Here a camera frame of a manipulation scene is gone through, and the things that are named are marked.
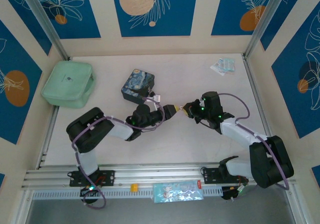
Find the small box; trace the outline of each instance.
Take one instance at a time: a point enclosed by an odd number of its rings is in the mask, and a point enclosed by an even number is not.
[[[96,76],[90,64],[59,61],[41,94],[51,105],[82,108],[86,105],[95,84]]]
[[[131,184],[130,191],[132,193],[137,193],[138,192],[138,184],[137,183]]]
[[[143,70],[134,69],[128,80],[126,80],[124,86],[121,89],[123,98],[136,103],[143,104],[155,85],[155,75],[147,73]]]

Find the small packet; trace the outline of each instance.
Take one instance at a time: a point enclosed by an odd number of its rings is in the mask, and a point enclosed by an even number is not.
[[[223,71],[223,68],[221,68],[222,66],[223,66],[223,60],[219,59],[215,64],[210,66],[210,68],[215,72],[219,73],[221,76],[224,76],[226,72]]]
[[[234,72],[235,71],[235,59],[223,58],[222,62],[223,62],[223,71],[225,71],[225,72]]]
[[[153,185],[153,194],[154,203],[172,203],[204,199],[200,180],[156,183]]]

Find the red label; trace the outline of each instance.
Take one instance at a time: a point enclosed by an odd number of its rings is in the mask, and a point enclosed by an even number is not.
[[[198,188],[201,189],[201,181],[198,180]]]

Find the beige circle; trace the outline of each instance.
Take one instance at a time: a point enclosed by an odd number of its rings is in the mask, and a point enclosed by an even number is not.
[[[146,14],[154,6],[154,0],[119,0],[125,13],[131,16]]]
[[[150,26],[150,27],[154,27],[155,25],[156,25],[156,23],[155,23],[154,21],[150,21],[150,22],[149,22],[149,26]]]

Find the blue packaging bag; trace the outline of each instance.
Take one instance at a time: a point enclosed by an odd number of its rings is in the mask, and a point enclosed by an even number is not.
[[[154,203],[172,203],[203,200],[200,180],[173,183],[156,183],[153,185]]]

